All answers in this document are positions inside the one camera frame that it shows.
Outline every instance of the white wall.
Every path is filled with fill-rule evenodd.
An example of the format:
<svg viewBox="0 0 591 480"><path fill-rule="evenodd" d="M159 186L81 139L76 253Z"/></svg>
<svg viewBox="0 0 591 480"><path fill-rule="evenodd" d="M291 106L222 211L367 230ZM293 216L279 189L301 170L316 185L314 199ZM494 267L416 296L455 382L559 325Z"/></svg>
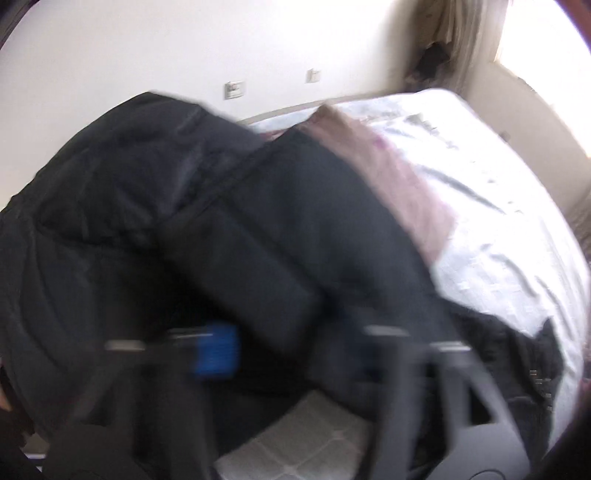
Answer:
<svg viewBox="0 0 591 480"><path fill-rule="evenodd" d="M234 118L398 89L415 0L41 0L0 50L0 208L79 129L146 90ZM306 84L306 71L322 70ZM223 100L223 84L246 95Z"/></svg>
<svg viewBox="0 0 591 480"><path fill-rule="evenodd" d="M522 80L494 63L508 0L488 2L483 54L466 100L523 158L568 213L591 187L591 161L554 111Z"/></svg>

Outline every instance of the wall plate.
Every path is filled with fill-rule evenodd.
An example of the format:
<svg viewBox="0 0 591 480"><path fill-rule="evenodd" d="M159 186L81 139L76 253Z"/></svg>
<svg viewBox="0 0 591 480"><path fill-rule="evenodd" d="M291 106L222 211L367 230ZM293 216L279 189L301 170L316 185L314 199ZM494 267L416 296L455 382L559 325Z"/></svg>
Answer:
<svg viewBox="0 0 591 480"><path fill-rule="evenodd" d="M230 100L244 95L244 82L228 82L224 85L224 98Z"/></svg>
<svg viewBox="0 0 591 480"><path fill-rule="evenodd" d="M310 69L306 73L306 83L316 83L320 81L320 70Z"/></svg>

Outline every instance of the black jacket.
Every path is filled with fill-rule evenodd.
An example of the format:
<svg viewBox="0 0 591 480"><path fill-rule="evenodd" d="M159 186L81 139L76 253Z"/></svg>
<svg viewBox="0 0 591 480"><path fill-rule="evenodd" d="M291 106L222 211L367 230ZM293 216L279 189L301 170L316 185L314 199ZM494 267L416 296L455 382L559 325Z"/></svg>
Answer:
<svg viewBox="0 0 591 480"><path fill-rule="evenodd" d="M199 105L146 93L78 133L0 214L0 353L46 436L107 338L157 338L211 316L253 339L257 382L299 372L369 418L366 386L380 376L365 327L424 342L460 335L530 457L547 445L545 394L562 373L550 322L528 339L443 301L372 190L296 129L264 144ZM278 363L260 361L259 345Z"/></svg>

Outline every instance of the white bedsheet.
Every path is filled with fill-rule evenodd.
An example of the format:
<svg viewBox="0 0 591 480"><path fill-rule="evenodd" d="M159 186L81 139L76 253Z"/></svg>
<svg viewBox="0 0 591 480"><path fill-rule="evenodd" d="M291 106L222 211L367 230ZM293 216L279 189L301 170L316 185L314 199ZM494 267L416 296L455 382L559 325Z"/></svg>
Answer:
<svg viewBox="0 0 591 480"><path fill-rule="evenodd" d="M562 214L520 157L440 89L342 103L417 166L459 224L431 268L442 296L534 335L551 318L564 358L550 444L568 425L583 372L589 269ZM251 125L293 126L315 109Z"/></svg>

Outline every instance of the bed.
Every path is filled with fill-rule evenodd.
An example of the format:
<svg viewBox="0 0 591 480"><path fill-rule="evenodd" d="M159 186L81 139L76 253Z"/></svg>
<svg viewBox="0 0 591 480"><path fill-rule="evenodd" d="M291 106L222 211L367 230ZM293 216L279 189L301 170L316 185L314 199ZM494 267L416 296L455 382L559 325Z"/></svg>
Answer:
<svg viewBox="0 0 591 480"><path fill-rule="evenodd" d="M553 445L576 408L589 311L589 267L536 176L458 96L440 89L337 104L392 142L455 212L457 224L431 266L440 294L535 335L551 318L564 359ZM250 125L261 134L315 109ZM371 425L318 392L238 450L220 458L225 480L348 480Z"/></svg>

